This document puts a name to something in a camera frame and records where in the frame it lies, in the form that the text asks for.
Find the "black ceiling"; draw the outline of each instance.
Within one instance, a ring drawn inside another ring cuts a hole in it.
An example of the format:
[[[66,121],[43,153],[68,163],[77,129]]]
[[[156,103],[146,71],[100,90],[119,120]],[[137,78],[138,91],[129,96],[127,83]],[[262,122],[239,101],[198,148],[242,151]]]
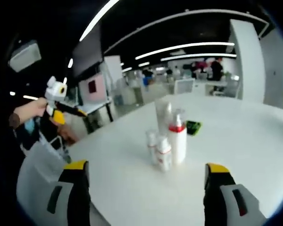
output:
[[[38,41],[42,60],[29,68],[14,73],[8,71],[9,83],[0,77],[0,85],[8,85],[16,93],[41,96],[47,79],[55,75],[63,80],[67,64],[86,26],[108,0],[40,0],[33,3],[21,1],[6,3],[0,10],[0,28],[7,27],[0,36],[4,49],[13,34],[18,33],[17,42],[31,39]],[[265,20],[267,17],[247,1],[203,1],[191,0],[120,0],[101,20],[102,50],[106,51],[120,38],[150,22],[188,10],[222,8],[250,12]],[[201,41],[228,41],[229,19],[238,16],[227,14],[198,14],[168,20],[138,32],[124,40],[107,55],[120,55],[127,65],[145,61],[158,61],[167,53],[135,61],[138,55],[174,45]],[[262,23],[251,20],[256,30]],[[186,48],[187,53],[225,52],[225,47]]]

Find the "chair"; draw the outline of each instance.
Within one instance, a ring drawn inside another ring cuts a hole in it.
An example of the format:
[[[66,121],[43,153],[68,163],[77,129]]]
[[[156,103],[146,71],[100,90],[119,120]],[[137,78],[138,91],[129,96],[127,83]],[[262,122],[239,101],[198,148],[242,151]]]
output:
[[[176,80],[174,94],[191,93],[195,79]]]
[[[196,73],[196,77],[198,80],[207,80],[208,73]]]
[[[227,86],[223,91],[213,91],[213,96],[238,98],[240,82],[228,76]]]

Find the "computer monitor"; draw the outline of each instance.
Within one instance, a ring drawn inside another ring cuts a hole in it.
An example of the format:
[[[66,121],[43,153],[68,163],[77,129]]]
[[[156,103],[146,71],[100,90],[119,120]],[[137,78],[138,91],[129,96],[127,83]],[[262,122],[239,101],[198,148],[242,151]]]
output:
[[[75,47],[73,54],[73,77],[75,80],[85,80],[94,76],[103,61],[100,42],[100,25],[97,24],[92,31]]]

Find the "green object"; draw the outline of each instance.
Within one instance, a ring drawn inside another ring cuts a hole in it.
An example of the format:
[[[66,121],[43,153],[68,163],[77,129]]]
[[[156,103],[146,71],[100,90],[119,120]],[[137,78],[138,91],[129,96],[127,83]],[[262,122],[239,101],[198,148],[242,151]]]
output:
[[[223,73],[223,75],[224,75],[224,76],[231,76],[232,73],[230,73],[230,72],[225,72],[225,73]]]
[[[198,133],[201,125],[201,122],[187,121],[187,133],[191,136],[195,136]]]

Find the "human hand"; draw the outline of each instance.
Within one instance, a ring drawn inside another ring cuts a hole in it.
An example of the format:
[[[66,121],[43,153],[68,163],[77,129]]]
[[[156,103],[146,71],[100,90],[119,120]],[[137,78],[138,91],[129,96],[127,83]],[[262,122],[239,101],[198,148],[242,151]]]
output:
[[[73,145],[79,140],[79,138],[74,134],[74,132],[70,129],[70,127],[67,124],[64,125],[58,124],[52,118],[50,118],[50,121],[57,126],[58,134],[61,137],[63,137],[67,145]]]
[[[36,116],[42,117],[44,115],[46,106],[47,106],[47,100],[43,97],[35,100],[36,105]]]
[[[43,116],[46,105],[47,100],[41,97],[37,100],[29,102],[28,104],[16,107],[14,113],[17,115],[19,122],[17,123],[15,128],[35,116]]]

